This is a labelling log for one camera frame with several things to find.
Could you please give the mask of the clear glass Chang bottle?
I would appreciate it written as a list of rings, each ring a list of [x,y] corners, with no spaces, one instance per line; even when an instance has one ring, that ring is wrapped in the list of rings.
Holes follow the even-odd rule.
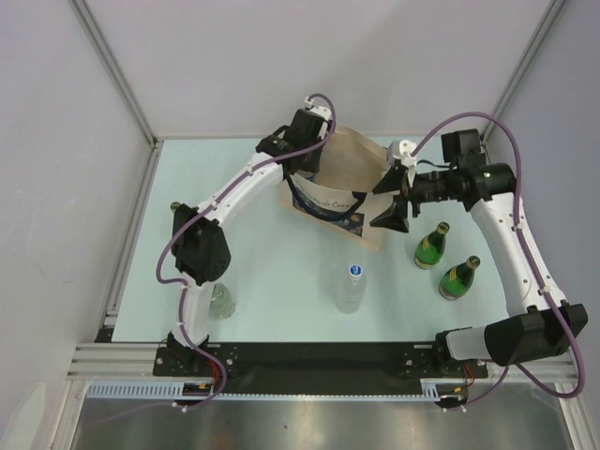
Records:
[[[235,309],[231,291],[224,284],[216,283],[211,294],[209,313],[216,319],[225,320],[234,314]]]

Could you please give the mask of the clear plastic bottle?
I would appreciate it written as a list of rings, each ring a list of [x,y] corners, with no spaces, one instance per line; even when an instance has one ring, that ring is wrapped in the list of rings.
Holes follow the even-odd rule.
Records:
[[[362,265],[351,264],[337,279],[336,305],[345,314],[356,312],[365,296],[367,276]]]

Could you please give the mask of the beige canvas tote bag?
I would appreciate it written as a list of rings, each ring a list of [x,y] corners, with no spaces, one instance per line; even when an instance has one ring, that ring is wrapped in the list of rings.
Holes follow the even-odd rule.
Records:
[[[315,221],[357,246],[377,252],[385,230],[371,227],[370,221],[390,205],[392,195],[372,190],[387,170],[383,145],[338,125],[322,150],[319,171],[298,172],[291,180],[299,198],[317,213]]]

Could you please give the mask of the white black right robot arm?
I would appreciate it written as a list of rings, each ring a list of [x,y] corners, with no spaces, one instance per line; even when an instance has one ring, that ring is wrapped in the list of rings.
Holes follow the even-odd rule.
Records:
[[[543,262],[525,218],[517,179],[505,163],[489,164],[474,129],[442,135],[448,169],[419,173],[410,141],[387,148],[388,172],[373,189],[390,192],[391,205],[371,220],[373,227],[405,233],[409,217],[423,203],[456,200],[484,235],[502,281],[508,316],[478,328],[441,332],[441,347],[432,364],[443,376],[454,376],[467,360],[490,360],[501,367],[559,356],[571,348],[588,315],[572,305]]]

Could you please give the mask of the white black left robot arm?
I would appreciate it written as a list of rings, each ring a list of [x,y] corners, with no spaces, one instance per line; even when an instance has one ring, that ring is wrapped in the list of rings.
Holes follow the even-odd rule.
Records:
[[[213,286],[232,260],[226,226],[258,194],[285,176],[314,172],[336,124],[333,105],[316,106],[313,97],[308,97],[288,126],[259,141],[250,160],[228,184],[197,206],[181,203],[174,209],[172,238],[158,257],[155,274],[162,285],[180,286],[176,322],[166,345],[186,374],[197,374],[208,365],[226,375],[224,364],[203,347],[209,336]]]

